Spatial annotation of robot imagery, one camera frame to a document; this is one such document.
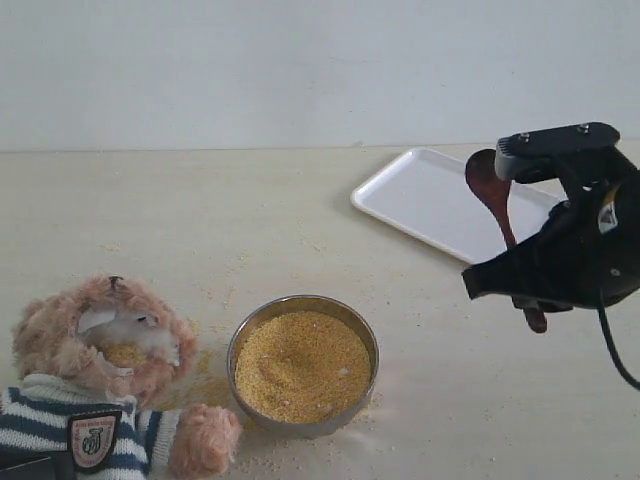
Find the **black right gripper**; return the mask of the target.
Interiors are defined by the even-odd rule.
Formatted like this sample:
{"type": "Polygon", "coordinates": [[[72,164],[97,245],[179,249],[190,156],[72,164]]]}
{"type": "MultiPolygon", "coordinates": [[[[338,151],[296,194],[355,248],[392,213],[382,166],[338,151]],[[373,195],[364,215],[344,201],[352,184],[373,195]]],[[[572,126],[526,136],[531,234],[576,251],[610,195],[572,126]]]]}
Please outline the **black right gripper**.
{"type": "Polygon", "coordinates": [[[639,289],[639,169],[618,149],[553,162],[565,197],[522,241],[544,312],[596,310],[639,289]]]}

